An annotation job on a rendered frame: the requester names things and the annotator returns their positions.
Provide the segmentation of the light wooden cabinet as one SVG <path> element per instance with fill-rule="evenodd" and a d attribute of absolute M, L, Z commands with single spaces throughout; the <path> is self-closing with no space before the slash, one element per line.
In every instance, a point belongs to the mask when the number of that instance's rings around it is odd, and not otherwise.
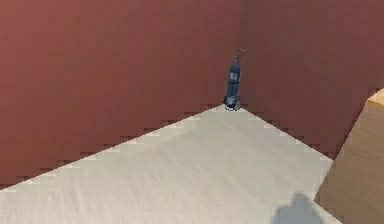
<path fill-rule="evenodd" d="M 314 201 L 342 224 L 384 224 L 384 88 L 365 102 Z"/>

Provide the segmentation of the dark blue upright vacuum cleaner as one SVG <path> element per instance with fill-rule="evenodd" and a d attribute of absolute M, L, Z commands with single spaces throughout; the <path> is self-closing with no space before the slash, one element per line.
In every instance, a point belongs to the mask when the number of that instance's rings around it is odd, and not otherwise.
<path fill-rule="evenodd" d="M 223 100 L 226 110 L 238 111 L 241 108 L 239 86 L 241 80 L 241 65 L 245 59 L 246 50 L 243 48 L 237 49 L 229 70 L 227 92 Z"/>

